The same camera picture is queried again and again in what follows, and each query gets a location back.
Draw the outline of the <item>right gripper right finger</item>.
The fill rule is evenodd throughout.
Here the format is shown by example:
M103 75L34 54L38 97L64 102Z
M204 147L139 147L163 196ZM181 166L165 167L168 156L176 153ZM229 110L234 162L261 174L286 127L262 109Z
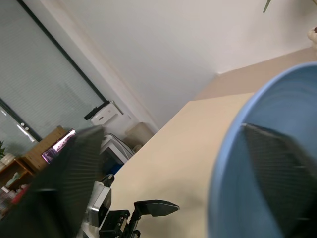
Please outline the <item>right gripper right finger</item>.
M244 136L257 182L286 238L317 236L317 166L295 139L255 124Z

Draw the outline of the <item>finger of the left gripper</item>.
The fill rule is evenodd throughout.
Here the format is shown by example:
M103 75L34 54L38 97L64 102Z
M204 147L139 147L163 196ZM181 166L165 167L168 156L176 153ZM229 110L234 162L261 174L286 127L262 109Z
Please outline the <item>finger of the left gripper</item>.
M162 217L179 210L180 207L178 205L165 200L137 201L134 203L133 218L139 219L143 215Z

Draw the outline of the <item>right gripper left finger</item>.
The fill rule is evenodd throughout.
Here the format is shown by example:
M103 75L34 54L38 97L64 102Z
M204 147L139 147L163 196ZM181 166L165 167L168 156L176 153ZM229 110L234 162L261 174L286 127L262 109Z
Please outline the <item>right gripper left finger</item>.
M77 132L0 222L2 238L74 238L99 175L102 126Z

